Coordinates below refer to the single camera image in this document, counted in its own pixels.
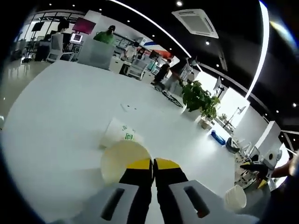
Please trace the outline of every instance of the desk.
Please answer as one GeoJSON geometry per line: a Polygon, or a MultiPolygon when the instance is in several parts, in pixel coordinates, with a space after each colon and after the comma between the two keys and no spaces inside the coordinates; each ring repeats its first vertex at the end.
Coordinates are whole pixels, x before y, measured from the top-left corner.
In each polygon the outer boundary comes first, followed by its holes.
{"type": "MultiPolygon", "coordinates": [[[[103,188],[100,139],[113,117],[144,137],[152,157],[180,164],[224,196],[234,155],[149,84],[111,71],[56,61],[17,98],[2,131],[3,155],[18,190],[46,222],[71,217],[103,188]],[[121,104],[136,110],[126,112],[121,104]]],[[[152,188],[147,224],[163,223],[152,188]]]]}

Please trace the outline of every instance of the blue object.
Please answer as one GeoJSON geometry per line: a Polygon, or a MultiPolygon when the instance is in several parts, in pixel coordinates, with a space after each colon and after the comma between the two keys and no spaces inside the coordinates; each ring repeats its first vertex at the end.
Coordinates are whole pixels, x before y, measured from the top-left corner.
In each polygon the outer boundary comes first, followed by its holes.
{"type": "Polygon", "coordinates": [[[222,146],[225,145],[225,140],[222,137],[220,137],[219,135],[217,135],[216,131],[213,130],[211,132],[211,136],[213,136],[213,138],[215,138],[216,141],[219,142],[220,145],[222,145],[222,146]]]}

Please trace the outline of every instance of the person in green shirt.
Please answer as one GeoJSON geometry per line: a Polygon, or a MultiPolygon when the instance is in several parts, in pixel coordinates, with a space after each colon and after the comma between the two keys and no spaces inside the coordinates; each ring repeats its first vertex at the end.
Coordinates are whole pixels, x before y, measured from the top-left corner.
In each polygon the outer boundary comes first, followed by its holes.
{"type": "Polygon", "coordinates": [[[93,39],[107,44],[112,44],[114,41],[113,32],[115,26],[110,26],[107,31],[99,32],[93,39]]]}

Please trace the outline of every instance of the ceiling air conditioner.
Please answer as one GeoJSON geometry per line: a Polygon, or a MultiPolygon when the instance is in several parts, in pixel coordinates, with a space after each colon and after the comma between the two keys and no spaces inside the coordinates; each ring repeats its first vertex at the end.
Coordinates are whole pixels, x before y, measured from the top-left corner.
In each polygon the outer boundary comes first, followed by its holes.
{"type": "Polygon", "coordinates": [[[185,9],[172,14],[187,28],[196,35],[219,38],[210,19],[202,9],[185,9]]]}

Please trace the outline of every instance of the green plant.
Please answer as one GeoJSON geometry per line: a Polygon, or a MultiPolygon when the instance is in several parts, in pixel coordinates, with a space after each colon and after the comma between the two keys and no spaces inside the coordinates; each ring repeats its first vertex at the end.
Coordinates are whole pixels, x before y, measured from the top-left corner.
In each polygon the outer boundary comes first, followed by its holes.
{"type": "Polygon", "coordinates": [[[226,120],[227,118],[228,118],[227,115],[224,113],[219,117],[219,119],[222,121],[226,120]]]}
{"type": "Polygon", "coordinates": [[[199,81],[182,87],[183,102],[187,105],[189,112],[199,109],[203,117],[214,119],[217,116],[215,106],[220,103],[220,100],[217,97],[211,97],[209,91],[203,90],[199,81]]]}

